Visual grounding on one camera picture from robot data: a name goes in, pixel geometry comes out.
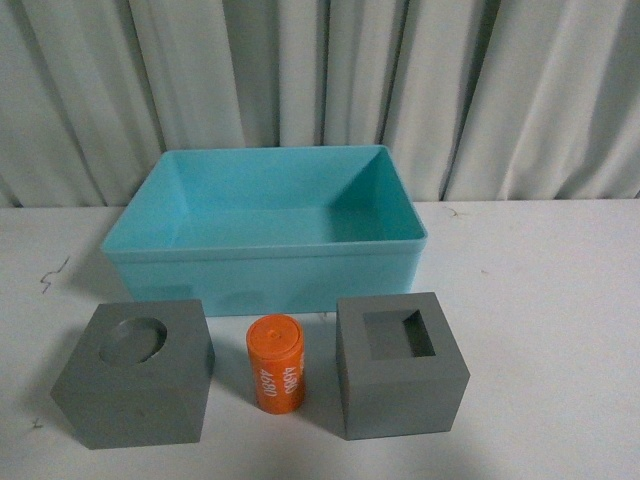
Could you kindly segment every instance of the curtain fold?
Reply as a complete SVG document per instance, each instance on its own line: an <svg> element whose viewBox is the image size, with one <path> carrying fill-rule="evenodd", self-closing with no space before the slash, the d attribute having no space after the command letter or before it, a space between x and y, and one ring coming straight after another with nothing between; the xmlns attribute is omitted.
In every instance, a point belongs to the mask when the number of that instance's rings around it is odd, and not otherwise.
<svg viewBox="0 0 640 480"><path fill-rule="evenodd" d="M503 1L445 198L633 198L639 7Z"/></svg>
<svg viewBox="0 0 640 480"><path fill-rule="evenodd" d="M634 198L635 0L0 0L0 207L165 149L388 145L414 200Z"/></svg>

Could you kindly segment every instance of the gray cube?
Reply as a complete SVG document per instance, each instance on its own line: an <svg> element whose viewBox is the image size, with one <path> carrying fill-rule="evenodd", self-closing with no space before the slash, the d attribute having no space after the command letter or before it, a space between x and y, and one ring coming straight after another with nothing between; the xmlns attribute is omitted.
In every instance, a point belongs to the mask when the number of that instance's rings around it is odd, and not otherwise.
<svg viewBox="0 0 640 480"><path fill-rule="evenodd" d="M434 293L338 300L347 440L451 430L469 381Z"/></svg>
<svg viewBox="0 0 640 480"><path fill-rule="evenodd" d="M213 362L199 300L102 304L51 397L90 449L198 442Z"/></svg>

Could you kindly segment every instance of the plastic bin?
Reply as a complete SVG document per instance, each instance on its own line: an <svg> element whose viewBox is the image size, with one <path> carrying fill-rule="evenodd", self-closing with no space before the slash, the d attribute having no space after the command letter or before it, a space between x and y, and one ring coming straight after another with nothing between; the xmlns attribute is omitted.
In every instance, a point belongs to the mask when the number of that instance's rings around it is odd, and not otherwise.
<svg viewBox="0 0 640 480"><path fill-rule="evenodd" d="M102 243L135 300L207 316L406 293L427 233L383 146L165 153Z"/></svg>

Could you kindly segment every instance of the orange cylinder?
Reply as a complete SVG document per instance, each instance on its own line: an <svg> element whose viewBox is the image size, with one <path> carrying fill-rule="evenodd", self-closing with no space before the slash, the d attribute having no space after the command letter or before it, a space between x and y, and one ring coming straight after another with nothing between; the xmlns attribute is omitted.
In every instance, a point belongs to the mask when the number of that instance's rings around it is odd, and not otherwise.
<svg viewBox="0 0 640 480"><path fill-rule="evenodd" d="M288 413L304 400L304 335L295 318L262 317L247 331L247 350L256 383L258 406L268 413Z"/></svg>

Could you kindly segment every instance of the table surface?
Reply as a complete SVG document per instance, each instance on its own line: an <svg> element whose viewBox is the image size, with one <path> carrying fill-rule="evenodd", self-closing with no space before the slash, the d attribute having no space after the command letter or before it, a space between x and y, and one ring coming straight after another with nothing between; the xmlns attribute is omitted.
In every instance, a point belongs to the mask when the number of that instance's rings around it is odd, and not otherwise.
<svg viewBox="0 0 640 480"><path fill-rule="evenodd" d="M342 438L335 313L305 329L307 399L254 404L258 317L209 318L198 444L90 451L49 397L98 303L130 297L98 246L119 208L0 210L0 478L638 478L640 202L419 203L413 291L471 372L449 433Z"/></svg>

